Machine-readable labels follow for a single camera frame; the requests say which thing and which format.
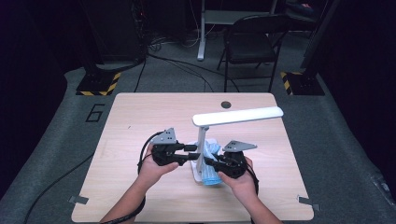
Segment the blue cloth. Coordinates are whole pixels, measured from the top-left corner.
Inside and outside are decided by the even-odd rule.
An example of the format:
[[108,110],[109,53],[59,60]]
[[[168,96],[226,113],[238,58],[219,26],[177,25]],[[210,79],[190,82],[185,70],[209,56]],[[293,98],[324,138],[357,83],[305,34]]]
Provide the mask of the blue cloth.
[[[217,143],[211,143],[209,144],[207,141],[205,141],[205,146],[204,146],[204,156],[211,158],[215,161],[217,159],[213,156],[213,154],[217,155],[220,150],[220,145]],[[206,165],[205,161],[202,163],[202,182],[204,185],[217,185],[220,184],[222,181],[220,177],[218,176],[218,173],[215,171],[215,168],[210,165]]]

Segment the human arm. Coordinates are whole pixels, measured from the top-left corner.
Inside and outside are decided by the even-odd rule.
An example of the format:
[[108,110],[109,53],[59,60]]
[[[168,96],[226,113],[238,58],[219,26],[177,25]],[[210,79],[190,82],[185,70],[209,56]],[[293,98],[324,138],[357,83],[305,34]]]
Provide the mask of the human arm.
[[[102,218],[101,223],[107,222],[119,217],[125,217],[131,214],[142,203],[147,191],[155,183],[157,183],[161,176],[167,174],[178,167],[177,162],[159,166],[151,155],[153,145],[149,145],[145,159],[139,173],[139,176],[134,183],[129,187],[119,201],[110,209],[110,211]],[[135,217],[122,222],[134,223]]]
[[[247,164],[252,168],[252,160],[246,157]],[[244,205],[255,224],[282,223],[266,206],[256,194],[253,177],[245,172],[240,177],[233,179],[223,172],[219,172],[221,180],[231,187],[233,195]]]

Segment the gray carpet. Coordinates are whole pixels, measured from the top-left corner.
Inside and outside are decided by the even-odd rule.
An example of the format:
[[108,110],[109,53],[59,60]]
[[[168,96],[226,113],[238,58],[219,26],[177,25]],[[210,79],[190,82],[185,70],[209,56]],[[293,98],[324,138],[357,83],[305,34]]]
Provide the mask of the gray carpet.
[[[208,38],[203,62],[196,60],[198,45],[186,48],[179,44],[163,44],[161,50],[150,53],[216,70],[222,50],[221,41],[221,36]],[[279,73],[301,70],[299,67],[307,44],[305,35],[287,36],[272,91],[285,112],[283,120],[308,195],[322,208],[315,211],[315,217],[307,223],[396,223],[395,206],[387,201],[372,179],[381,174],[367,159],[348,129],[320,77],[318,80],[325,96],[286,94]],[[123,65],[126,64],[110,63],[104,68]],[[78,69],[65,74],[68,88],[64,100],[29,161],[1,200],[0,223],[23,223],[37,196],[95,151],[116,94],[134,91],[142,66],[140,64],[122,72],[116,89],[109,96],[75,95],[85,72]],[[168,62],[148,57],[136,91],[202,92],[211,91],[210,88],[215,92],[223,91],[222,76],[196,67],[183,69],[189,73]],[[189,69],[202,77],[191,74],[193,72]],[[240,73],[244,69],[235,68],[232,71]],[[259,72],[270,69],[271,66],[262,65]],[[268,79],[235,81],[241,92],[264,92],[268,82]],[[231,82],[229,91],[236,91]],[[94,105],[103,114],[98,122],[86,122]],[[68,199],[79,194],[90,162],[83,163],[51,187],[35,204],[28,223],[73,223],[71,214],[74,205]]]

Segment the wooden table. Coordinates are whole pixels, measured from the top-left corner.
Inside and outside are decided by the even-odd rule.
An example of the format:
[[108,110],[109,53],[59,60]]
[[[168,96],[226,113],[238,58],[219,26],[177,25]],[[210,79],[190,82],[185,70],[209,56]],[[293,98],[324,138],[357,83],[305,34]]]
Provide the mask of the wooden table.
[[[228,101],[231,108],[221,103]],[[99,140],[91,167],[76,203],[75,222],[97,222],[119,200],[137,177],[142,146],[156,132],[175,128],[180,143],[197,141],[195,114],[276,105],[271,93],[120,93],[117,95]],[[309,220],[311,206],[282,119],[265,119],[213,126],[206,138],[221,146],[231,140],[255,144],[245,151],[260,180],[259,197],[281,220]],[[186,162],[164,175],[147,194],[146,206],[136,222],[237,222],[249,221],[245,208],[225,184],[197,184]]]

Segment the human hand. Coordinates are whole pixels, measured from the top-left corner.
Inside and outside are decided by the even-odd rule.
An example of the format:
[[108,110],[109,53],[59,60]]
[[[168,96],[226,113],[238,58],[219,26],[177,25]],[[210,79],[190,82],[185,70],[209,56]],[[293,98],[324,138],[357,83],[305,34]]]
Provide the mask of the human hand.
[[143,160],[139,176],[135,181],[136,183],[142,184],[145,189],[151,188],[155,183],[160,180],[161,176],[176,170],[176,168],[178,167],[177,162],[172,162],[165,166],[159,166],[154,161],[154,159],[152,159],[152,148],[152,144],[148,145],[148,149],[146,151],[146,155],[144,157],[145,159]]
[[[253,161],[245,157],[248,164],[248,169],[253,169]],[[221,180],[233,190],[233,195],[241,202],[242,204],[248,203],[252,199],[256,199],[256,189],[253,181],[253,177],[249,172],[245,172],[243,175],[234,179],[223,172],[219,172],[219,177]]]

